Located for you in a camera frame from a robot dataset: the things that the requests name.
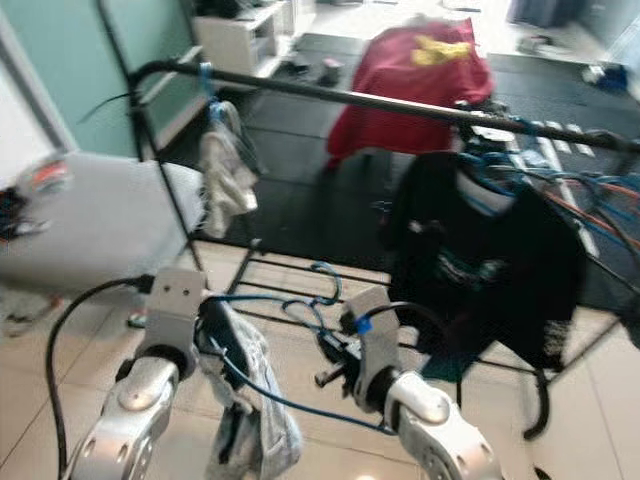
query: white cabinet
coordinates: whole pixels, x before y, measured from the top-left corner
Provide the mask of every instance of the white cabinet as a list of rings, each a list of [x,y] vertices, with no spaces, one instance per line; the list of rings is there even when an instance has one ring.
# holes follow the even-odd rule
[[[195,17],[193,22],[214,69],[268,77],[314,16],[314,0],[291,0],[246,10],[234,19]]]

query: black rubber mat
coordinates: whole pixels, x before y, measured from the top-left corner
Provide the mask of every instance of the black rubber mat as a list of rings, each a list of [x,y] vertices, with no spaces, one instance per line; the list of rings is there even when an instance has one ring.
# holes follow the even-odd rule
[[[298,48],[311,63],[302,77],[285,68],[275,77],[292,82],[313,83],[320,63],[331,57],[345,64],[335,88],[345,89],[365,49],[361,40],[304,35]],[[496,81],[495,97],[505,101],[513,114],[530,120],[577,124],[583,130],[604,128],[636,137],[640,131],[640,109],[628,95],[602,92],[582,82],[584,65],[546,59],[490,55]],[[390,258],[379,246],[378,216],[371,209],[376,200],[391,199],[391,192],[411,162],[408,155],[378,152],[372,158],[356,155],[333,173],[324,170],[328,155],[326,137],[343,106],[320,100],[274,92],[233,93],[221,96],[240,106],[245,123],[258,146],[269,173],[256,187],[259,209],[246,223],[236,220],[226,242],[246,245],[248,237],[263,239],[265,248],[371,270],[385,270]],[[201,122],[199,128],[206,126]],[[181,163],[197,162],[198,126],[187,140],[173,149]],[[567,170],[610,171],[618,162],[615,153],[597,152],[596,158],[559,153]],[[628,254],[610,242],[598,241],[602,259],[624,275],[633,273]],[[592,268],[583,303],[614,309],[626,295]]]

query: white cloth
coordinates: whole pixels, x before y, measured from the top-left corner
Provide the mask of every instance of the white cloth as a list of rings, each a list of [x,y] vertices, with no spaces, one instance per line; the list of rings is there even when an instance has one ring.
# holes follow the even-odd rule
[[[252,190],[257,178],[242,162],[233,134],[222,123],[203,135],[200,163],[209,210],[203,230],[214,238],[222,238],[234,216],[258,208]]]
[[[244,351],[251,381],[281,396],[262,334],[236,312],[230,314],[229,323]],[[247,386],[235,391],[222,376],[222,361],[217,357],[203,355],[200,366],[216,399],[225,406],[206,478],[238,480],[251,472],[260,480],[271,480],[295,465],[302,435],[285,407]]]

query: red cloth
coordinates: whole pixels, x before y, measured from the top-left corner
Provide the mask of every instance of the red cloth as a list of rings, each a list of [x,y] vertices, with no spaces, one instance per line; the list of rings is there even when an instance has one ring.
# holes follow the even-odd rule
[[[411,51],[420,48],[418,35],[445,43],[470,43],[470,55],[441,65],[415,65]],[[493,81],[474,43],[470,20],[387,30],[371,41],[352,89],[442,107],[454,107],[458,100],[482,102],[491,95]],[[348,105],[331,130],[327,149],[334,159],[365,147],[419,154],[449,149],[451,137],[450,126],[443,121]]]

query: black t-shirt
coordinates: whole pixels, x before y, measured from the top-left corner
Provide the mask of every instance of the black t-shirt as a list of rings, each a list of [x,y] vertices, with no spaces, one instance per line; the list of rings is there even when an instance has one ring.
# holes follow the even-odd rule
[[[502,213],[480,213],[456,185],[459,162],[455,153],[422,155],[405,174],[381,230],[385,248],[397,251],[389,296],[435,310],[466,358],[498,340],[534,367],[558,368],[584,247],[528,185]],[[451,353],[423,318],[401,322],[419,330],[419,350]]]

